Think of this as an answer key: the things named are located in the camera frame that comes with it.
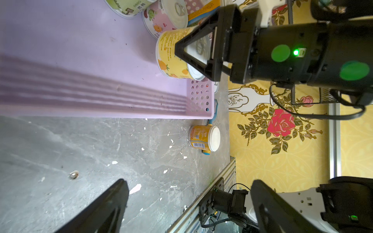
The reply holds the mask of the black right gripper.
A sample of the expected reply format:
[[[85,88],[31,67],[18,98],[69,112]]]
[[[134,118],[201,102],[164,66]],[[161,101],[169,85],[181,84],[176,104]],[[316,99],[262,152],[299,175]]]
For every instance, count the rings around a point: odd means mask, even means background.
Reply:
[[[175,44],[174,77],[200,81],[207,77],[213,82],[220,82],[222,64],[232,64],[227,74],[230,81],[246,84],[252,72],[252,49],[256,33],[260,29],[262,13],[258,7],[244,11],[236,5],[220,8],[218,14],[208,17],[200,26]],[[185,48],[204,36],[213,34],[213,48],[217,52],[206,64],[185,51]]]

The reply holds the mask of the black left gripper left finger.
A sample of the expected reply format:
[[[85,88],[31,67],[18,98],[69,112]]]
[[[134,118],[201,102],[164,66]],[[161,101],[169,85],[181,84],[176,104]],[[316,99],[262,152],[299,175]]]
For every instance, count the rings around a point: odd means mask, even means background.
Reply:
[[[129,188],[127,182],[124,179],[118,179],[102,195],[57,232],[118,233],[128,198]]]

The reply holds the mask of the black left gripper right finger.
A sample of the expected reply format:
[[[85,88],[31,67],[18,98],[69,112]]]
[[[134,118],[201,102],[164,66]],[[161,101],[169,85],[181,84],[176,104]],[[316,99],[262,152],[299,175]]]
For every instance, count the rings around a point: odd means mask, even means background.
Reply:
[[[261,180],[253,181],[251,199],[261,233],[316,233],[318,231]]]

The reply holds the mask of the yellow pineapple can pull tab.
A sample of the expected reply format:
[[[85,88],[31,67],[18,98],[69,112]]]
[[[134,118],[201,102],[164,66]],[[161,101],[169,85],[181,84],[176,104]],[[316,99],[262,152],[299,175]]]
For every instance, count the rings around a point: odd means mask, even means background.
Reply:
[[[193,27],[165,31],[156,44],[156,58],[161,72],[170,78],[193,79],[200,81],[204,79],[194,67],[175,55],[175,45],[182,38],[186,37],[193,30]]]

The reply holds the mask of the green label can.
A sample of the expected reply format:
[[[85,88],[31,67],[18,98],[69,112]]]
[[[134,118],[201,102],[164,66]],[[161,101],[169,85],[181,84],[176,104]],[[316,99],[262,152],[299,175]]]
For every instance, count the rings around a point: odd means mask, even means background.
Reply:
[[[105,0],[105,2],[119,16],[132,19],[156,0]]]

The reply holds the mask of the blue mixed congee can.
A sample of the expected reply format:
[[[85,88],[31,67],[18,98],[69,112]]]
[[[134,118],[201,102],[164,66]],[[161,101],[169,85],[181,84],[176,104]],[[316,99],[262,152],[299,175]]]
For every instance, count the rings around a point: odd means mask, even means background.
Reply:
[[[185,0],[184,2],[188,14],[187,27],[202,24],[204,20],[211,16],[221,6],[221,1],[219,0]]]

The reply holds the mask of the pink can with pull tab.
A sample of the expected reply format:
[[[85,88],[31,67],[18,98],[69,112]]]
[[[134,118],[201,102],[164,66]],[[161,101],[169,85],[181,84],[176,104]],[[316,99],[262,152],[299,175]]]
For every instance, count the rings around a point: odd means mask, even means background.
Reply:
[[[215,94],[219,91],[219,82],[213,83],[213,91]]]

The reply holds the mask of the right arm base motor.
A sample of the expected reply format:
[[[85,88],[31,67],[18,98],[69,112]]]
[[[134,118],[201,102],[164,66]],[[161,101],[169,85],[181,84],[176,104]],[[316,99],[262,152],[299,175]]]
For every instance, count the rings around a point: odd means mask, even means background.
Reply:
[[[241,227],[243,233],[258,233],[259,228],[246,215],[245,201],[248,190],[233,190],[231,193],[214,190],[212,192],[212,209],[215,212],[208,220],[202,221],[202,228],[213,228],[224,222],[233,222]]]

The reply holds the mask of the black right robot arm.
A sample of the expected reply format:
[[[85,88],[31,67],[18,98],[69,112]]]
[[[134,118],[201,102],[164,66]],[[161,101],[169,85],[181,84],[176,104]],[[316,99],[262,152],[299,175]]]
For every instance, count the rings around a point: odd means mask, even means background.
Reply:
[[[329,88],[353,104],[373,101],[372,1],[311,1],[314,23],[270,25],[281,1],[219,8],[175,45],[175,54],[208,79],[255,80]]]

